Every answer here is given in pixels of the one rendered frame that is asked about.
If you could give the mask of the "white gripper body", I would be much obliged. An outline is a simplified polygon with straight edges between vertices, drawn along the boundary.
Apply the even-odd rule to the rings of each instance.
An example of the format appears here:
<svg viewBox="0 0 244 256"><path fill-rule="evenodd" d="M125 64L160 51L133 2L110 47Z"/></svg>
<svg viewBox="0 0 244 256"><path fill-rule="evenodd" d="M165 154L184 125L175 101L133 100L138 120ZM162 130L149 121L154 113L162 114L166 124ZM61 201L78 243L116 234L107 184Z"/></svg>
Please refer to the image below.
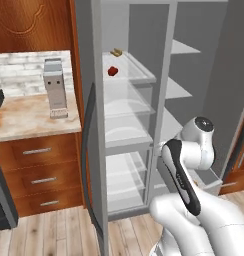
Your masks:
<svg viewBox="0 0 244 256"><path fill-rule="evenodd" d="M162 149L164 147L164 145L166 144L167 141L162 141L162 142L159 142L159 144L157 145L156 147L156 156L161 156L162 155Z"/></svg>

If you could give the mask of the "grey fridge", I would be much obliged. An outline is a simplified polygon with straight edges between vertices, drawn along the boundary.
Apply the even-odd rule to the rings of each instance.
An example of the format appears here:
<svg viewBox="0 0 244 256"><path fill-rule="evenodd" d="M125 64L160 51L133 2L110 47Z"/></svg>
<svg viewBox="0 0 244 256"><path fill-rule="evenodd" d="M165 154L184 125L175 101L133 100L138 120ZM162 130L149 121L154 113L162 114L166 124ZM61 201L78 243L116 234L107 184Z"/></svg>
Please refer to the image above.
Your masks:
<svg viewBox="0 0 244 256"><path fill-rule="evenodd" d="M168 193L156 184L156 147L202 113L227 4L101 0L109 219L142 214Z"/></svg>

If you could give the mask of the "wooden drawer front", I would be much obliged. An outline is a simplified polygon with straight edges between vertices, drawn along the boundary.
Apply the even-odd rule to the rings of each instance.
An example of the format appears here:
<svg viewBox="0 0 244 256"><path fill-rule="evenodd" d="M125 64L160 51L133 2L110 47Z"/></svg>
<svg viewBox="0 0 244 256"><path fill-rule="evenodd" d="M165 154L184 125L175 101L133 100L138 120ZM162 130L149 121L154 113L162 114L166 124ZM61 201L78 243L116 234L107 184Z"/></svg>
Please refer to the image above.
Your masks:
<svg viewBox="0 0 244 256"><path fill-rule="evenodd" d="M11 149L16 162L23 167L70 161L77 156L74 134L17 140Z"/></svg>
<svg viewBox="0 0 244 256"><path fill-rule="evenodd" d="M16 196L46 192L79 185L76 162L66 162L25 168L11 176L11 188Z"/></svg>
<svg viewBox="0 0 244 256"><path fill-rule="evenodd" d="M75 187L66 190L15 198L14 203L19 216L24 217L80 206L83 204L83 201L80 189Z"/></svg>

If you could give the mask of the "silver upright countertop appliance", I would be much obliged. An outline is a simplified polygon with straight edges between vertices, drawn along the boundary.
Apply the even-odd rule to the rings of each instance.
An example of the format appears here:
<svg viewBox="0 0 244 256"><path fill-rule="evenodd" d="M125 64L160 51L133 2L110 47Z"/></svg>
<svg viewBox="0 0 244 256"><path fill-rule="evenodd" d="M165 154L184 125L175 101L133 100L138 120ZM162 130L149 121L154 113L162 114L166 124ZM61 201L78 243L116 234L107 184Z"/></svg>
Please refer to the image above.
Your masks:
<svg viewBox="0 0 244 256"><path fill-rule="evenodd" d="M67 99L62 61L60 58L49 58L45 60L43 79L49 100L50 118L67 118Z"/></svg>

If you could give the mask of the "wooden wall cupboard door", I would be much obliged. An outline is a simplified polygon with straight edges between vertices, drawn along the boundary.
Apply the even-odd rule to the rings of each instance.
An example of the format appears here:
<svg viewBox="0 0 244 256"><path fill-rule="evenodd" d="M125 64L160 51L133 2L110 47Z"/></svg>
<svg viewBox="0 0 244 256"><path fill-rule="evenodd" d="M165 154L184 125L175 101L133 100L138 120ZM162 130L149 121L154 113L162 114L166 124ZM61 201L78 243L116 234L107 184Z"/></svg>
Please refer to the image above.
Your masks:
<svg viewBox="0 0 244 256"><path fill-rule="evenodd" d="M0 0L0 53L70 48L69 0Z"/></svg>

